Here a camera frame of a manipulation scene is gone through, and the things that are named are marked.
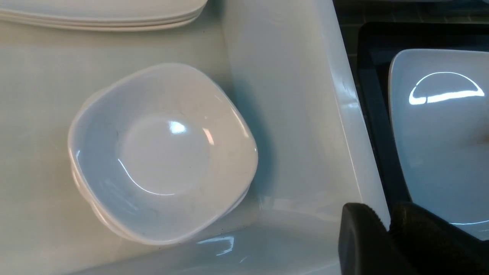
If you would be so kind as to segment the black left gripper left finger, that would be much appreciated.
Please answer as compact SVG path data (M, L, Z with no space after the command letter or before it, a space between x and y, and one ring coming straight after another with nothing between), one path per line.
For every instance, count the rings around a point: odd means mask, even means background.
M342 207L338 256L343 275L415 275L379 216L368 205Z

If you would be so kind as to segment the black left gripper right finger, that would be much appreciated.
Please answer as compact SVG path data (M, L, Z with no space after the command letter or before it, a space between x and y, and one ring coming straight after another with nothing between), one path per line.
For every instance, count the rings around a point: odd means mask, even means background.
M421 275L489 273L487 242L412 202L393 208L390 235Z

